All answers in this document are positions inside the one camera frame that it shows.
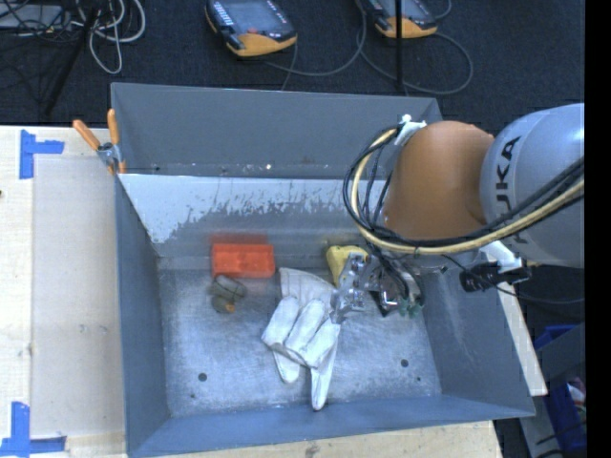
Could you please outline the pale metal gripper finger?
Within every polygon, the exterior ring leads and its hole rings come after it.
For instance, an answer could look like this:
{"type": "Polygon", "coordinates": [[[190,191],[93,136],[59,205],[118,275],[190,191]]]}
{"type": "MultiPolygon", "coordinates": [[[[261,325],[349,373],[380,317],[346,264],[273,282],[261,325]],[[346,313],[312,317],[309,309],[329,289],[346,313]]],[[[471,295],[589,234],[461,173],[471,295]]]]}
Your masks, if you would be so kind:
{"type": "Polygon", "coordinates": [[[349,313],[361,313],[366,310],[366,292],[353,286],[337,287],[331,295],[330,305],[331,321],[341,324],[349,313]]]}
{"type": "Polygon", "coordinates": [[[368,254],[350,251],[339,275],[340,287],[360,287],[367,267],[368,254]]]}

